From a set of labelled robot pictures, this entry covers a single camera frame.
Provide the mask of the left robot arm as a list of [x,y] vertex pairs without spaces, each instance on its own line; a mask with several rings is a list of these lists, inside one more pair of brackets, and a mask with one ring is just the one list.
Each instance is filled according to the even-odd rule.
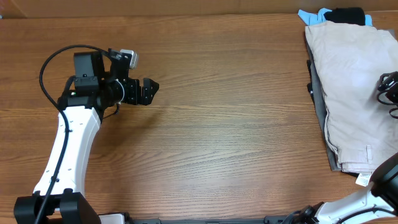
[[85,198],[85,175],[91,147],[105,111],[122,103],[149,105],[159,84],[149,78],[129,78],[137,65],[132,50],[86,46],[73,56],[75,73],[58,100],[58,130],[43,175],[31,196],[14,206],[18,224],[132,223],[128,213],[99,215]]

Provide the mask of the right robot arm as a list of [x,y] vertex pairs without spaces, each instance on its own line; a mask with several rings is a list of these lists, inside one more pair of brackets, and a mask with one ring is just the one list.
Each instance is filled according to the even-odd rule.
[[370,172],[367,186],[343,199],[304,208],[292,223],[364,223],[397,216],[397,72],[367,95],[332,103],[325,131],[340,162]]

